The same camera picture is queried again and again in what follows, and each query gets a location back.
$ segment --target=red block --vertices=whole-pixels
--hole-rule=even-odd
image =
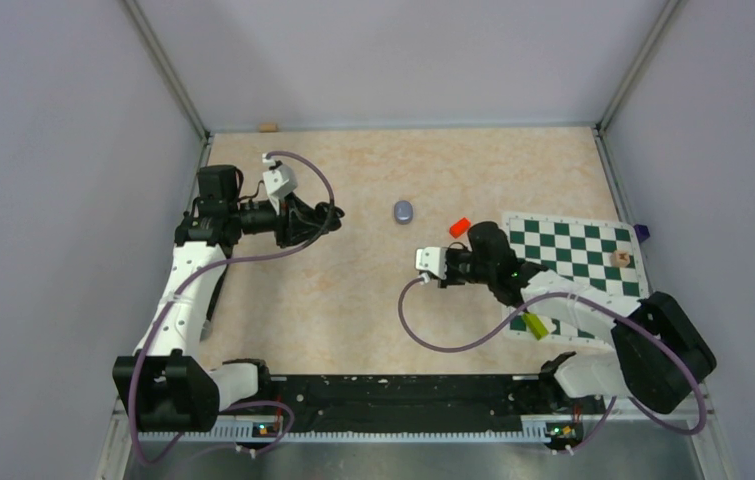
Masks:
[[[460,221],[451,225],[451,228],[448,229],[448,233],[454,238],[459,238],[463,233],[468,231],[469,227],[471,227],[471,222],[468,221],[467,218],[462,217]]]

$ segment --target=checkered board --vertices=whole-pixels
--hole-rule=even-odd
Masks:
[[[502,225],[519,258],[541,263],[569,280],[613,295],[648,296],[642,253],[630,225],[518,212],[505,212]],[[616,250],[630,253],[630,265],[612,266],[610,257]],[[504,316],[512,310],[504,307]],[[543,342],[609,347],[567,323],[539,318],[550,332],[541,340]],[[519,338],[537,341],[521,317],[512,321],[510,332]]]

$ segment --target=wooden table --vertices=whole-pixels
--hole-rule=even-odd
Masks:
[[[537,372],[565,347],[499,335],[469,352],[440,354],[406,336],[401,288],[417,272],[415,249],[447,246],[461,217],[500,222],[505,210],[616,220],[589,128],[318,131],[220,134],[209,164],[234,164],[252,193],[270,150],[290,150],[327,175],[343,227],[303,252],[231,267],[201,347],[202,363],[262,358],[280,374]],[[297,194],[326,200],[308,169],[287,161]],[[415,219],[397,225],[392,206],[409,200]],[[236,256],[275,251],[271,234],[242,239]],[[485,286],[414,288],[410,325],[444,346],[469,343],[501,320]]]

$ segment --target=white wall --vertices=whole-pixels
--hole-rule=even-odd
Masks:
[[[141,0],[213,130],[594,123],[665,0]]]
[[[755,2],[689,2],[610,133],[655,286],[718,358],[708,381],[755,478]]]
[[[94,475],[199,151],[117,1],[0,1],[0,479]]]

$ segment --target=gray oval object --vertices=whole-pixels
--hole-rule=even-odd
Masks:
[[[395,204],[395,221],[401,225],[406,225],[412,221],[412,204],[406,200],[401,200]]]

